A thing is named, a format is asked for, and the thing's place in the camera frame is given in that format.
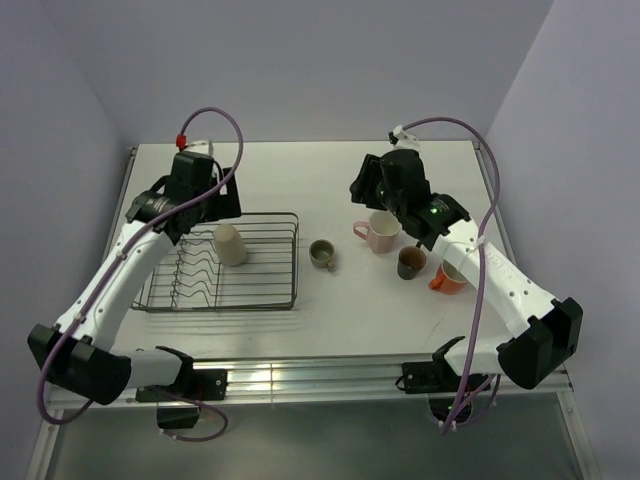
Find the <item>beige tumbler cup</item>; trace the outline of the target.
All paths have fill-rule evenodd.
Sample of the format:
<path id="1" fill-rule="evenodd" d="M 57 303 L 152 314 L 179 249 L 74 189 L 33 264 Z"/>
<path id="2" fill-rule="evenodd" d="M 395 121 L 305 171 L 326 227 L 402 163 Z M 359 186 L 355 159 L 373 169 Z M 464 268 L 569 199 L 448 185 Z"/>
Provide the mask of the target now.
<path id="1" fill-rule="evenodd" d="M 214 249 L 219 262 L 226 267 L 243 264 L 247 259 L 244 241 L 234 225 L 221 224 L 213 232 Z"/>

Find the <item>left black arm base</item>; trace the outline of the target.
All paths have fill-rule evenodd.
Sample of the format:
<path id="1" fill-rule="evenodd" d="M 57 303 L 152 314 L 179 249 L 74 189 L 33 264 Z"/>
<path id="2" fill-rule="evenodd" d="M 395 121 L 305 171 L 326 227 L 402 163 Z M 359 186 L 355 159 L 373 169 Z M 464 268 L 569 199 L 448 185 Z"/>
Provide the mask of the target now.
<path id="1" fill-rule="evenodd" d="M 179 386 L 147 387 L 138 390 L 135 400 L 140 403 L 164 401 L 222 401 L 226 397 L 228 371 L 222 368 L 193 370 Z"/>

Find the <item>orange mug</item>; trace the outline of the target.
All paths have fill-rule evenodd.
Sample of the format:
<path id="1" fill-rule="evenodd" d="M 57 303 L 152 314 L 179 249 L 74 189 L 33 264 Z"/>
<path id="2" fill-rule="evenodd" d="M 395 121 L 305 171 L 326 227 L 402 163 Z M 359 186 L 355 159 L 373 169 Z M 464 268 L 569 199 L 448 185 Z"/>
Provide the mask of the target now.
<path id="1" fill-rule="evenodd" d="M 428 287 L 432 291 L 455 295 L 462 291 L 467 284 L 468 280 L 453 265 L 442 260 Z"/>

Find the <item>pink mug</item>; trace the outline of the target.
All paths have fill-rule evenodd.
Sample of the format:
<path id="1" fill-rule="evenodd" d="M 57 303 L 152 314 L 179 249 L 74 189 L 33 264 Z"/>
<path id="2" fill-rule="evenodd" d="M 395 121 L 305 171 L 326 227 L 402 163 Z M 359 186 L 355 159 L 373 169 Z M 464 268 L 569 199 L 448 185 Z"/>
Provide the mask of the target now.
<path id="1" fill-rule="evenodd" d="M 353 233 L 365 240 L 375 254 L 387 254 L 394 246 L 401 224 L 387 211 L 375 211 L 367 221 L 353 223 Z"/>

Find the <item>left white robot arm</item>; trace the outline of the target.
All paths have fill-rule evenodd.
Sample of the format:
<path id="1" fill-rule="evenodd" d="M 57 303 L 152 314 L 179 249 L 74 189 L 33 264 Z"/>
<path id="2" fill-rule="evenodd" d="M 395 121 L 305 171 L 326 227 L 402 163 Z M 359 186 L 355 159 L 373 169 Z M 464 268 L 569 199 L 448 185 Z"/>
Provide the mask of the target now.
<path id="1" fill-rule="evenodd" d="M 37 324 L 28 335 L 40 387 L 56 385 L 101 405 L 128 388 L 159 386 L 172 399 L 191 394 L 191 356 L 169 347 L 121 354 L 113 346 L 136 295 L 179 241 L 202 223 L 240 216 L 237 168 L 183 150 L 169 174 L 134 198 L 85 290 L 52 326 Z"/>

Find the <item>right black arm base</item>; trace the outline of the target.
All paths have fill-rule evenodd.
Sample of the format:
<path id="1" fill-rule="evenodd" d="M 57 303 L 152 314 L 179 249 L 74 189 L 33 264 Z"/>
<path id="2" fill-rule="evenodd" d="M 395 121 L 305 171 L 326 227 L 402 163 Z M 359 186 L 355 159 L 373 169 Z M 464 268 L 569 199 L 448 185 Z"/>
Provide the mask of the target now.
<path id="1" fill-rule="evenodd" d="M 405 362 L 395 387 L 406 394 L 456 393 L 460 381 L 445 361 Z"/>

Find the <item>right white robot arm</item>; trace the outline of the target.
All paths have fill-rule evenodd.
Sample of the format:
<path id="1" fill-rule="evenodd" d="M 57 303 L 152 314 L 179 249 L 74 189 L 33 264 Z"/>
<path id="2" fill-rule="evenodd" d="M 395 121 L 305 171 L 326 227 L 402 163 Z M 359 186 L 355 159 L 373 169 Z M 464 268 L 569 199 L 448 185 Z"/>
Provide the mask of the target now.
<path id="1" fill-rule="evenodd" d="M 352 202 L 387 211 L 429 252 L 456 269 L 503 321 L 504 337 L 448 342 L 433 356 L 433 378 L 452 390 L 468 374 L 501 374 L 532 390 L 576 351 L 582 307 L 536 285 L 484 239 L 452 196 L 431 190 L 419 153 L 394 149 L 368 154 L 349 188 Z"/>

